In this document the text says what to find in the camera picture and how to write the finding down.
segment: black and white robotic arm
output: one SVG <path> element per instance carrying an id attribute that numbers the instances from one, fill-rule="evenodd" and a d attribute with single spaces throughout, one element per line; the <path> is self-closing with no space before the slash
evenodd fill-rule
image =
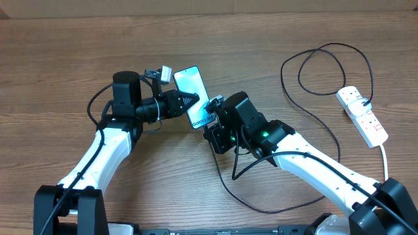
<path id="1" fill-rule="evenodd" d="M 107 235 L 138 232 L 138 228 L 133 225 L 108 224 L 103 194 L 117 167 L 130 154 L 140 138 L 144 122 L 153 123 L 178 117 L 199 100 L 196 94 L 176 90 L 163 93 L 161 82 L 167 82 L 164 73 L 167 72 L 146 70 L 145 78 L 151 78 L 153 81 L 150 85 L 153 97 L 149 99 L 142 99 L 140 95 L 139 81 L 144 77 L 128 71 L 114 75 L 112 114 L 106 114 L 107 110 L 105 110 L 98 126 L 104 133 L 102 149 L 71 189 L 73 193 L 58 214 L 66 216 L 69 213 L 77 213 L 78 224 L 63 224 L 54 218 L 44 234 Z M 302 135 L 282 121 L 268 122 L 264 115 L 255 109 L 243 91 L 228 99 L 223 97 L 212 99 L 207 104 L 206 110 L 217 116 L 217 123 L 209 128 L 206 127 L 204 134 L 204 138 L 211 143 L 216 153 L 223 154 L 235 147 L 235 140 L 238 138 L 239 147 L 247 149 L 259 161 L 266 160 L 297 175 L 324 194 L 349 218 L 342 223 L 343 225 L 335 223 L 339 224 L 338 228 L 332 227 L 332 223 L 331 226 L 321 225 L 317 228 L 317 232 L 320 229 L 323 232 L 325 230 L 332 232 L 334 229 L 335 233 L 327 234 L 381 234 L 382 231 L 386 234 L 413 234 L 386 211 L 376 213 L 378 205 L 348 181 L 355 182 L 357 184 L 355 187 L 361 187 L 368 194 L 383 201 L 416 231 L 418 213 L 411 197 L 400 183 L 389 179 L 384 184 L 380 184 L 375 179 L 344 167 L 314 148 Z M 35 195 L 34 235 L 40 234 L 56 204 L 56 199 L 63 194 L 93 157 L 100 141 L 101 134 L 97 131 L 91 147 L 70 174 L 58 185 L 42 186 L 38 190 Z M 346 178 L 341 178 L 335 170 Z"/>

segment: phone screen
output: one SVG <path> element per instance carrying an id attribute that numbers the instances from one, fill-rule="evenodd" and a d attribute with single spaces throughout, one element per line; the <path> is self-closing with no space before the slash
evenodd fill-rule
<path id="1" fill-rule="evenodd" d="M 215 115 L 208 114 L 204 109 L 204 105 L 209 101 L 209 96 L 204 87 L 199 68 L 193 66 L 181 70 L 174 73 L 173 77 L 179 91 L 196 93 L 199 96 L 199 101 L 187 111 L 191 127 L 198 129 L 199 127 L 203 127 L 204 125 L 215 121 Z"/>

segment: wooden tabletop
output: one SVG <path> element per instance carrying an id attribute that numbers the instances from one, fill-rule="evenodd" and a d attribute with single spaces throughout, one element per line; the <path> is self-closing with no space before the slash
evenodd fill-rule
<path id="1" fill-rule="evenodd" d="M 389 175 L 418 203 L 418 13 L 309 13 L 0 21 L 0 234 L 32 234 L 33 197 L 55 185 L 89 148 L 95 126 L 86 114 L 91 97 L 115 72 L 199 66 L 210 97 L 245 91 L 268 120 L 280 119 L 336 159 L 336 144 L 316 120 L 283 94 L 280 66 L 292 55 L 327 42 L 362 50 L 374 72 L 373 110 L 389 133 Z M 366 63 L 355 51 L 330 46 L 347 85 L 370 95 Z M 300 105 L 318 115 L 341 143 L 342 164 L 383 180 L 379 148 L 370 149 L 334 95 L 300 88 L 303 57 L 288 63 L 285 83 Z M 317 54 L 302 71 L 316 92 L 342 85 L 337 63 Z M 163 89 L 174 89 L 173 83 Z M 144 86 L 142 96 L 151 95 Z M 98 117 L 111 92 L 93 105 Z M 321 196 L 296 176 L 267 162 L 231 181 L 232 151 L 217 156 L 225 183 L 264 210 Z M 239 169 L 254 161 L 242 156 Z M 144 133 L 122 162 L 104 196 L 109 221 L 141 228 L 244 228 L 311 223 L 323 212 L 341 215 L 325 199 L 277 215 L 251 211 L 224 190 L 202 130 L 187 116 Z"/>

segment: white power strip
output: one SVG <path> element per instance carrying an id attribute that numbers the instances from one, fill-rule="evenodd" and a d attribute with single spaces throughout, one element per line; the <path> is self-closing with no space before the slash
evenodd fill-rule
<path id="1" fill-rule="evenodd" d="M 369 104 L 364 107 L 362 104 L 364 101 L 367 101 L 367 99 L 363 98 L 360 95 L 359 90 L 353 86 L 340 89 L 336 96 L 367 145 L 370 148 L 380 146 L 383 155 L 385 180 L 387 180 L 387 161 L 383 143 L 388 139 L 389 135 L 372 112 L 372 105 Z"/>

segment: power strip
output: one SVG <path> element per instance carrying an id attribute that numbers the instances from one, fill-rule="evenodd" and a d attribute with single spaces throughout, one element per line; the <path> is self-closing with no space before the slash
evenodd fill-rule
<path id="1" fill-rule="evenodd" d="M 389 135 L 371 111 L 371 104 L 368 111 L 363 110 L 365 112 L 361 114 L 361 110 L 356 113 L 356 116 L 353 115 L 355 110 L 350 110 L 349 106 L 357 100 L 364 99 L 356 87 L 344 87 L 337 92 L 336 96 L 370 148 L 380 146 L 388 139 Z"/>

